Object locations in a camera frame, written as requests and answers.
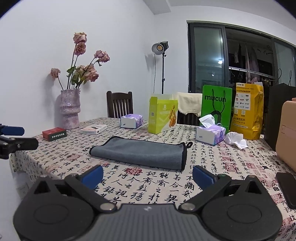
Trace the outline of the chair draped with cream cloth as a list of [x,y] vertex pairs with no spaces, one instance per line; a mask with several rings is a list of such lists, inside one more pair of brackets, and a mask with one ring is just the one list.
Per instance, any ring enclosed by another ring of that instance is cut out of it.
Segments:
[[201,93],[176,92],[173,99],[178,101],[177,123],[181,125],[199,126],[202,108]]

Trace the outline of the lime green carton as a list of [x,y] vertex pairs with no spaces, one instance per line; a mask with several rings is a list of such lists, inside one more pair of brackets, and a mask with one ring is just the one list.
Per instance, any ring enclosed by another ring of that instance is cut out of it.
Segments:
[[178,100],[170,94],[154,94],[149,100],[148,132],[158,134],[177,126]]

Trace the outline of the pink speckled vase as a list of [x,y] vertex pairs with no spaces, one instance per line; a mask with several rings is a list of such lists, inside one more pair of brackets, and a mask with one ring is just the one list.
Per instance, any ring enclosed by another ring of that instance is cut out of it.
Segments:
[[80,89],[61,90],[60,114],[62,128],[71,130],[79,127],[78,114],[80,112]]

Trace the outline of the black paper bag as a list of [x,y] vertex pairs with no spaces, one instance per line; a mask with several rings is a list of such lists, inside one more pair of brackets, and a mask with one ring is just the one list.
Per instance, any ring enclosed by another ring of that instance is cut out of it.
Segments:
[[276,148],[283,104],[295,97],[295,86],[291,83],[276,84],[269,89],[264,140],[273,151]]

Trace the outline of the purple and grey towel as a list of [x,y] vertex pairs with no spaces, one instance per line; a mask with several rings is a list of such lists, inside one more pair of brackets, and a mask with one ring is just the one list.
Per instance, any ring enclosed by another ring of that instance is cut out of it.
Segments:
[[89,154],[128,164],[183,171],[187,150],[192,145],[193,142],[166,144],[113,136],[103,145],[92,147]]

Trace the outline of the right purple tissue box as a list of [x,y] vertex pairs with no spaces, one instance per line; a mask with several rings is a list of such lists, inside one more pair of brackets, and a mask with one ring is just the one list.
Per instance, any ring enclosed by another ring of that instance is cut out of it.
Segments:
[[196,127],[195,140],[212,146],[222,142],[226,129],[221,123],[215,124],[214,116],[207,114],[199,119],[201,126]]

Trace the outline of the black smartphone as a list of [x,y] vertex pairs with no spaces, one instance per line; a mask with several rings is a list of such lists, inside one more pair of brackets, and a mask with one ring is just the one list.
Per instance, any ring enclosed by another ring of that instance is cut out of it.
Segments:
[[296,208],[295,177],[290,173],[276,173],[276,179],[290,209]]

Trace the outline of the white flat box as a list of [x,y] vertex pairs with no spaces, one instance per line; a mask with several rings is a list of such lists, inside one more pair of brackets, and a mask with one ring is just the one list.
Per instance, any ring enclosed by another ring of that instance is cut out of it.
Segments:
[[98,135],[107,129],[107,125],[93,124],[81,129],[81,133],[88,135]]

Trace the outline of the purple tissue box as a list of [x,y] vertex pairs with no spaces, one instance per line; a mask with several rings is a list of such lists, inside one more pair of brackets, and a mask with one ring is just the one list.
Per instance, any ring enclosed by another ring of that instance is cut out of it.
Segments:
[[199,119],[201,126],[196,127],[195,140],[212,146],[222,142],[226,129],[221,123],[215,124],[214,116],[207,114]]
[[144,119],[140,114],[127,114],[120,118],[121,128],[137,129],[144,124]]

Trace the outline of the left purple tissue box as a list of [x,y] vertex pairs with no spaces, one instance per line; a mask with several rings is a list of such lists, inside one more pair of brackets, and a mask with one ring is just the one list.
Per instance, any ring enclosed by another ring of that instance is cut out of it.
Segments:
[[120,118],[121,128],[137,129],[144,124],[144,119],[140,114],[127,114]]

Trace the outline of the dark wooden chair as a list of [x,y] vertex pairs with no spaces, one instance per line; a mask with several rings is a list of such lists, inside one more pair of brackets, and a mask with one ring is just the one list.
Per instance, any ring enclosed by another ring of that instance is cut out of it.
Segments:
[[109,118],[121,118],[127,114],[133,114],[132,92],[112,92],[106,93],[107,114]]

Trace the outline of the red and green box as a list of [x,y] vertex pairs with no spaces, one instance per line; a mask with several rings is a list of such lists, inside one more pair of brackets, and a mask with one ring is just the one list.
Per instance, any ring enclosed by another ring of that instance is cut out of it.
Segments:
[[67,137],[67,132],[63,128],[52,128],[42,132],[43,138],[49,142]]

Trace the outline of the dried pink roses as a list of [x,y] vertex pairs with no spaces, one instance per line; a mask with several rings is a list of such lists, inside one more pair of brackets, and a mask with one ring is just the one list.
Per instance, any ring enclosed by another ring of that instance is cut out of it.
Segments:
[[87,82],[95,82],[99,78],[99,73],[95,68],[95,64],[102,66],[103,63],[110,61],[110,57],[106,51],[97,50],[92,60],[88,65],[77,65],[78,57],[85,54],[87,34],[85,32],[76,32],[73,36],[74,50],[72,53],[71,66],[67,72],[67,86],[63,87],[60,74],[61,70],[58,68],[52,68],[50,76],[53,80],[58,80],[62,90],[79,89],[81,85],[85,85]]

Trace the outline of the calligraphy print tablecloth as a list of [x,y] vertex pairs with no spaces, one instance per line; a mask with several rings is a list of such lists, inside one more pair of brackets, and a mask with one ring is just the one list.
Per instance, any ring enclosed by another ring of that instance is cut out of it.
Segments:
[[[80,128],[93,124],[107,125],[107,129],[98,135],[81,133]],[[195,142],[196,129],[187,125],[177,125],[169,131],[154,135],[147,131],[145,125],[129,130],[121,128],[118,119],[97,118],[82,122],[80,128],[69,130],[65,138],[52,142],[38,135],[38,148],[12,154],[11,168],[13,171],[24,171],[31,181],[36,181],[43,174],[62,179],[100,165],[104,169],[104,177],[95,191],[116,205],[181,204],[201,190],[192,177],[195,165],[213,174],[227,174],[237,180],[255,175],[281,211],[283,222],[278,240],[295,240],[295,211],[287,206],[275,177],[278,172],[289,173],[290,168],[277,157],[264,139],[248,141],[247,148],[239,150],[225,142],[216,146]],[[113,136],[168,144],[191,141],[193,145],[187,152],[183,171],[137,166],[89,155],[91,147],[102,145]]]

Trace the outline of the green mucun paper bag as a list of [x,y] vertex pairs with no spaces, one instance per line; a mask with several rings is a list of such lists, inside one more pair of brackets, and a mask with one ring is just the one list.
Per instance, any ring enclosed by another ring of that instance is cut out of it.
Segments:
[[229,131],[231,109],[231,88],[214,85],[203,86],[201,116],[212,115],[215,118],[215,123],[220,123],[226,131]]

